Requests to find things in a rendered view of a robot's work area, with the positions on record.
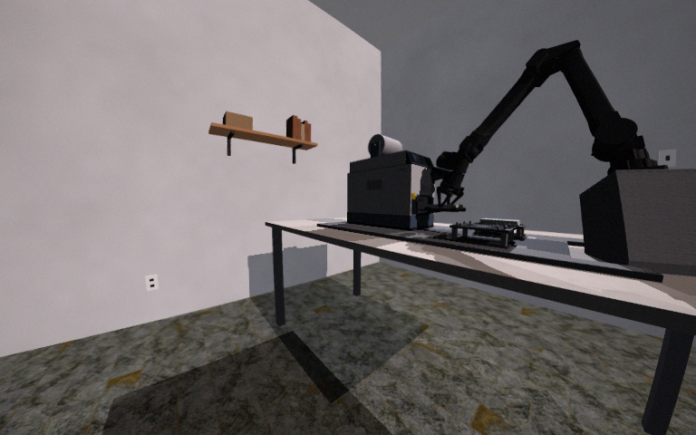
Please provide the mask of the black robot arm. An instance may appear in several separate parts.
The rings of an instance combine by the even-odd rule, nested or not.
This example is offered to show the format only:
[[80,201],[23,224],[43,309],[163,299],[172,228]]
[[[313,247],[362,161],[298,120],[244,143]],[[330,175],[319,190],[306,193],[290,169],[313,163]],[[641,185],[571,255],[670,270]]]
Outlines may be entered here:
[[657,160],[650,159],[643,135],[636,134],[636,123],[621,118],[618,111],[614,111],[585,61],[580,45],[575,40],[536,51],[515,85],[489,116],[460,143],[458,153],[443,151],[438,156],[437,168],[432,167],[430,173],[431,180],[442,179],[442,182],[450,184],[454,171],[456,175],[465,174],[469,164],[484,150],[490,138],[518,105],[535,87],[540,87],[550,75],[559,71],[571,87],[594,137],[591,156],[610,162],[607,175],[619,169],[668,169],[667,165],[658,166]]

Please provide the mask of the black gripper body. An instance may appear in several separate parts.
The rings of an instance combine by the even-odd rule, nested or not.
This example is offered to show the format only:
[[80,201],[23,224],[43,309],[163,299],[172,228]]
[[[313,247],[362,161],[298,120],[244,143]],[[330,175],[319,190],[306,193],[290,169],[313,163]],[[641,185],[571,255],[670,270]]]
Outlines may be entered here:
[[450,186],[451,186],[451,189],[455,190],[453,192],[458,193],[458,194],[464,194],[464,192],[463,192],[464,188],[460,188],[462,180],[464,179],[464,174],[461,174],[461,173],[459,173],[459,175],[456,175],[456,174],[457,174],[457,172],[454,171],[454,175],[452,177],[450,184],[441,182],[440,186],[437,188],[445,190],[445,191],[449,191]]

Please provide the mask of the white multi-well plate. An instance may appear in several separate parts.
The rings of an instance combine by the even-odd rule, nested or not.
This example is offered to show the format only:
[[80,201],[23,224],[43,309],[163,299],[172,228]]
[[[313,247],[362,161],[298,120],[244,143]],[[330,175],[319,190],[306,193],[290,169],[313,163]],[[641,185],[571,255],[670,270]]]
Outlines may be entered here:
[[485,224],[496,224],[496,225],[504,225],[506,223],[507,225],[520,225],[520,220],[514,220],[514,219],[497,219],[497,218],[482,218],[479,222],[484,222]]

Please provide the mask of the light grey cylinder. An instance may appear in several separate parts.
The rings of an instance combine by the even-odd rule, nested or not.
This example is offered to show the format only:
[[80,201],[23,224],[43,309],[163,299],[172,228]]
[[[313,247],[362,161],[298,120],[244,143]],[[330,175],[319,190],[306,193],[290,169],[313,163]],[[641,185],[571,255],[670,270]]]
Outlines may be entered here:
[[369,141],[368,151],[371,155],[371,143],[380,141],[380,155],[390,154],[397,151],[402,151],[402,145],[399,141],[388,138],[381,134],[375,134]]

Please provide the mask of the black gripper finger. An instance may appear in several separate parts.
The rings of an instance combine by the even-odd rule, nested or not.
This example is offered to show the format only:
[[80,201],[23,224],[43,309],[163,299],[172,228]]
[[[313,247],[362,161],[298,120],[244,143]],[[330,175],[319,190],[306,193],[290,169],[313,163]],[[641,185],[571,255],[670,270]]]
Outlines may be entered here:
[[[449,189],[449,192],[454,193],[453,190],[451,190],[451,189]],[[449,203],[454,204],[458,199],[460,199],[463,196],[463,194],[458,194],[458,193],[454,193],[454,195],[456,195],[457,197],[451,203],[450,203],[450,199],[449,199],[447,201],[447,204],[449,204]]]
[[[446,194],[447,197],[444,199],[444,201],[440,204],[440,193]],[[446,202],[452,197],[453,193],[442,190],[440,188],[437,188],[437,195],[438,195],[438,205],[440,208],[442,208]]]

